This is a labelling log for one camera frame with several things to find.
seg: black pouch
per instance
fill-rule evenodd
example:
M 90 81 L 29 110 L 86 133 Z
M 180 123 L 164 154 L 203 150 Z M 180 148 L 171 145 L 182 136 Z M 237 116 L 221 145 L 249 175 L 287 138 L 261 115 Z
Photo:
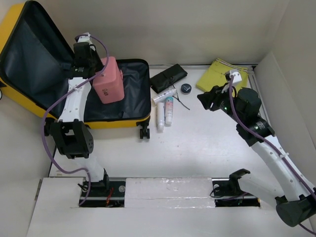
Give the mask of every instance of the black pouch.
M 156 76 L 150 78 L 151 88 L 159 94 L 163 90 L 172 86 L 177 81 L 185 78 L 188 75 L 179 64 L 173 65 L 171 68 L 164 70 Z

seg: suitcase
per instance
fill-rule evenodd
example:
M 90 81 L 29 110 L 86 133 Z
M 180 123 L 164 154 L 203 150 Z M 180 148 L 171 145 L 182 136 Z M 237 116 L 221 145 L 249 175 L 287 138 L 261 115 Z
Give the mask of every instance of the suitcase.
M 14 5 L 0 24 L 0 32 L 0 90 L 42 117 L 50 105 L 67 93 L 67 75 L 74 53 L 36 1 Z M 117 60 L 117 64 L 123 72 L 124 99 L 103 104 L 92 88 L 86 102 L 84 122 L 91 129 L 141 125 L 140 137 L 149 138 L 149 65 L 142 59 Z M 65 100 L 51 111 L 49 117 L 59 118 L 64 104 Z

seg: pink bag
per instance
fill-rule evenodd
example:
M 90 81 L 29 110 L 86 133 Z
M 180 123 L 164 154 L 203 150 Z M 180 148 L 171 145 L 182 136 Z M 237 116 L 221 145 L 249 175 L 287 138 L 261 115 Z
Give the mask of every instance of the pink bag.
M 97 92 L 103 104 L 124 99 L 123 73 L 118 68 L 115 57 L 109 57 L 109 63 L 103 72 L 103 76 L 93 80 L 93 88 Z

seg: white wall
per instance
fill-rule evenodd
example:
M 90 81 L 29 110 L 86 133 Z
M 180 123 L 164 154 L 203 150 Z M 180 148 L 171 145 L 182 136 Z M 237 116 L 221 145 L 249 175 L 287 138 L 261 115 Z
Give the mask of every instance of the white wall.
M 316 1 L 291 0 L 271 52 L 256 75 L 272 126 L 316 184 Z M 316 228 L 316 218 L 312 220 Z
M 288 0 L 39 0 L 69 43 L 91 32 L 150 64 L 259 62 Z
M 0 0 L 0 21 L 19 0 Z M 25 237 L 39 180 L 50 166 L 40 119 L 10 99 L 0 100 L 0 236 Z

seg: white bottle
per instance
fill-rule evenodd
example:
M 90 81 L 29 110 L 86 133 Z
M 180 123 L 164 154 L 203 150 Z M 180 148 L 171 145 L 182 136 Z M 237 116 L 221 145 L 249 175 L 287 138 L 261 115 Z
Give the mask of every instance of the white bottle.
M 165 119 L 166 119 L 166 124 L 168 126 L 171 126 L 172 124 L 172 117 L 173 117 L 173 98 L 168 97 L 166 99 L 166 104 L 165 104 Z
M 163 132 L 164 129 L 164 103 L 157 103 L 157 130 Z
M 177 89 L 172 89 L 172 90 L 167 90 L 159 95 L 157 95 L 156 97 L 154 97 L 152 100 L 154 102 L 154 104 L 156 105 L 159 102 L 163 102 L 165 101 L 165 99 L 167 97 L 172 97 L 173 95 L 175 95 L 177 93 Z

